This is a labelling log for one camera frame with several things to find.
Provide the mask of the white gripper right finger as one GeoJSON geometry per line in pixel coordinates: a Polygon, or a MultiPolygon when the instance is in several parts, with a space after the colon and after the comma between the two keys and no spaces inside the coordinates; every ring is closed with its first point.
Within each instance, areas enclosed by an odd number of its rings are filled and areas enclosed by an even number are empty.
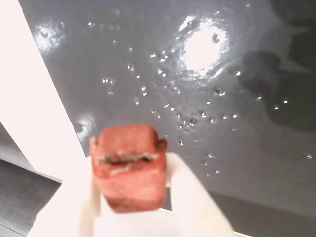
{"type": "Polygon", "coordinates": [[[233,237],[234,230],[201,181],[176,153],[167,153],[166,186],[181,237],[233,237]]]}

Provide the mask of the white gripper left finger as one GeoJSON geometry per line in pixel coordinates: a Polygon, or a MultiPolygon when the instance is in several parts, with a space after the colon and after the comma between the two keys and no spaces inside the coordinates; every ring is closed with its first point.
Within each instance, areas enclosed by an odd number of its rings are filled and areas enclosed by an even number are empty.
{"type": "Polygon", "coordinates": [[[37,214],[33,237],[92,237],[100,215],[100,192],[90,157],[72,164],[66,178],[37,214]]]}

